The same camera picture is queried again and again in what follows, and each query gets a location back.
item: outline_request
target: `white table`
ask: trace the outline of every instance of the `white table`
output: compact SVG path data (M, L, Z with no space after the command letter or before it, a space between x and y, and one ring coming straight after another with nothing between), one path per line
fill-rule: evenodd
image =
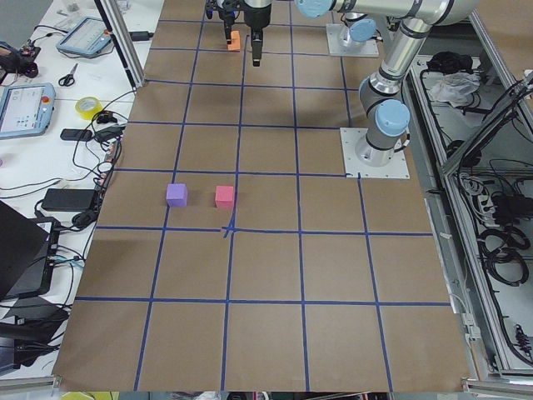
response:
M132 0L132 7L123 14L128 29L130 31L147 30L154 32L163 3L164 0ZM78 0L78 4L81 6L80 13L82 15L99 17L92 0ZM60 9L64 9L63 3L61 0L54 0L41 24L53 26L59 23L65 18L57 14ZM32 38L39 38L49 32L54 31L39 27ZM87 171L72 164L75 142L65 142L59 137L64 128L84 128L87 126L87 121L82 119L74 109L76 101L86 96L94 96L100 99L105 106L107 102L132 90L116 50L111 54L95 59L70 59L56 50L55 45L60 39L59 35L53 35L38 41L37 45L42 48L36 60L39 66L39 75L34 79L20 77L16 82L17 85L51 83L56 90L57 99L54 103L50 126L42 136L0 141L0 158L3 160L3 165L0 167L0 188L12 188L27 183L42 182L49 178L79 179L83 177ZM146 62L150 45L151 42L134 43L142 65ZM74 76L76 83L71 87L59 87L57 80L67 74L74 63L79 63ZM12 75L8 76L3 84L9 84L12 79ZM133 94L127 95L115 102L111 109L127 117L132 109L133 100ZM103 152L97 143L91 142L90 146L102 158ZM78 147L76 160L77 163L89 168L93 168L97 164L97 159L85 148L83 143ZM0 191L0 198L27 193L35 188L30 187L17 191L2 190ZM89 176L76 182L61 182L55 188L94 188L94 183L92 177ZM43 198L45 192L46 190L42 190L25 197L3 199L3 201L22 215L33 218L34 204ZM74 214L74 212L54 212L48 215L54 216L61 223L69 226ZM90 240L91 231L92 226L83 232L64 232L60 236L59 243L81 252L87 240ZM52 275L50 291L43 298L51 303L72 303L82 270L77 267L74 268L72 293L70 298L66 299L71 284L71 274L71 268L68 265L57 267ZM0 310L0 317L5 313L6 310ZM58 332L61 332L65 326L66 322L63 323ZM58 339L51 344L57 344L60 341L61 339ZM40 357L31 367L21 367L17 371L1 376L0 379L50 376L56 358L57 352L49 353Z

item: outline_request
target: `phone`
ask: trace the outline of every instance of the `phone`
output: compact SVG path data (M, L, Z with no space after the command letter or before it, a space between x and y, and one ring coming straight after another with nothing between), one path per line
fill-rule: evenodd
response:
M92 131L89 129L69 129L62 130L59 136L62 140L72 140L79 142L88 142L92 138Z

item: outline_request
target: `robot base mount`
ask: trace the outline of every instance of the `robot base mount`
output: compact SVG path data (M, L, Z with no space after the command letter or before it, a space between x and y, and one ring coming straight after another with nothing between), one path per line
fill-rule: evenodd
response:
M342 153L344 168L349 178L409 179L406 156L403 152L394 152L390 162L383 167L372 167L363 162L356 154L356 145L366 135L365 128L341 128ZM398 140L395 148L401 147Z

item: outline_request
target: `foam block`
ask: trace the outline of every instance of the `foam block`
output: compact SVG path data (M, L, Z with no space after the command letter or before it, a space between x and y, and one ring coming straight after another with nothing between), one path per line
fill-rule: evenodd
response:
M232 43L227 45L227 49L230 52L241 51L241 34L239 31L232 31Z
M235 202L233 186L217 186L215 204L217 208L233 208Z
M185 183L168 184L167 203L169 207L187 206L187 186L185 185Z

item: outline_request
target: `orange block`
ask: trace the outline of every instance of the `orange block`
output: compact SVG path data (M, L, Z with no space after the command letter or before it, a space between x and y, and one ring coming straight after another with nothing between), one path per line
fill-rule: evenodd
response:
M241 34L239 31L232 31L232 44L228 44L227 49L230 52L241 51Z

